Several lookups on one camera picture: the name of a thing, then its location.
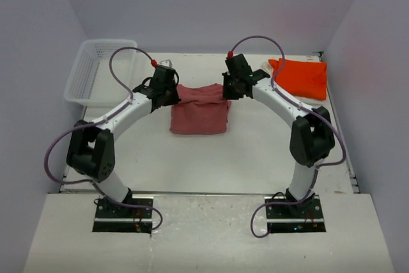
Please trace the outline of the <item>pink t shirt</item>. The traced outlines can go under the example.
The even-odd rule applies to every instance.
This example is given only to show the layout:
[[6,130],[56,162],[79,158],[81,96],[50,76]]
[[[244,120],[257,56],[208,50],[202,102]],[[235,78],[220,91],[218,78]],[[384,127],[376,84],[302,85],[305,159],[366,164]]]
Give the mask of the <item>pink t shirt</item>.
[[178,85],[180,101],[171,108],[170,132],[180,135],[225,133],[231,101],[223,98],[222,90],[221,84],[200,88]]

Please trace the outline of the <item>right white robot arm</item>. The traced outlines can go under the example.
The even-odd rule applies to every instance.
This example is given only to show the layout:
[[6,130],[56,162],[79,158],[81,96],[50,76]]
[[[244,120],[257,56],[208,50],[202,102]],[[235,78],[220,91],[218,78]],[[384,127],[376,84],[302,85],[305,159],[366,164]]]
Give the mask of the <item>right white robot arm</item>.
[[318,163],[335,146],[328,126],[330,114],[324,107],[313,108],[282,89],[262,69],[253,71],[243,54],[229,52],[225,60],[222,95],[228,100],[254,99],[277,114],[291,129],[289,151],[295,160],[293,177],[279,206],[292,217],[300,217],[314,197]]

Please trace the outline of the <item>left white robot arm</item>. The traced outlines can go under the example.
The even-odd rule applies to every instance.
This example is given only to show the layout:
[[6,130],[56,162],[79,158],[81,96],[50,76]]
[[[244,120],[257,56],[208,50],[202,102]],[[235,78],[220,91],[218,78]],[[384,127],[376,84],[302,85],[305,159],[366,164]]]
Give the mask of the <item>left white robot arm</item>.
[[132,192],[115,173],[115,142],[135,122],[165,106],[180,101],[177,92],[179,75],[171,67],[158,65],[154,74],[147,77],[130,93],[130,97],[95,121],[78,121],[73,128],[66,162],[110,204],[118,217],[131,212],[143,219],[144,214],[158,212],[149,205],[132,202]]

